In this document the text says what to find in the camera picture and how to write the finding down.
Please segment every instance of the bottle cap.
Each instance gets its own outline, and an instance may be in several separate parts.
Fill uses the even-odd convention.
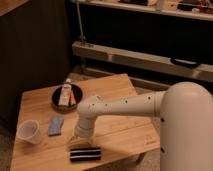
[[[67,79],[66,79],[66,83],[71,83],[71,79],[70,79],[70,78],[67,78]]]

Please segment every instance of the dark wall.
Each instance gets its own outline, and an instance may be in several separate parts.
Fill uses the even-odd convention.
[[[30,0],[0,18],[0,118],[16,127],[21,93],[61,83],[70,71],[64,1]]]
[[[76,29],[75,4],[70,9]],[[213,22],[91,5],[80,9],[90,43],[213,64]]]

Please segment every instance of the white container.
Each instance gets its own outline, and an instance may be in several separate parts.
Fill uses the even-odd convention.
[[[66,79],[66,82],[63,84],[61,89],[61,94],[59,97],[59,106],[69,106],[70,103],[70,95],[71,95],[71,79]]]
[[[18,127],[16,135],[17,138],[31,144],[39,144],[42,141],[39,123],[36,120],[26,120],[22,122]]]

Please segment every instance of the shelf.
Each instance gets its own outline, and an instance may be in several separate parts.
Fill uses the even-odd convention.
[[[181,0],[150,0],[148,4],[137,5],[129,3],[121,3],[119,0],[79,0],[80,4],[94,5],[115,9],[124,9],[137,12],[147,12],[161,15],[169,15],[176,17],[192,18],[198,20],[213,21],[213,4],[194,6],[192,11],[178,9],[178,4],[190,6],[191,4],[184,4]]]

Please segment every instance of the tabletop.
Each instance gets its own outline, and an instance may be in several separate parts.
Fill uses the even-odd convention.
[[[102,77],[74,83],[83,91],[83,98],[99,94],[103,99],[137,96],[126,74]],[[116,160],[159,148],[159,136],[148,117],[101,116],[96,121],[95,139],[102,149],[100,161],[71,163],[67,141],[70,139],[78,115],[76,110],[63,114],[62,135],[48,137],[52,116],[60,114],[51,105],[52,93],[58,86],[24,92],[17,126],[28,119],[38,120],[43,141],[31,145],[15,138],[11,170],[62,171],[85,170]]]

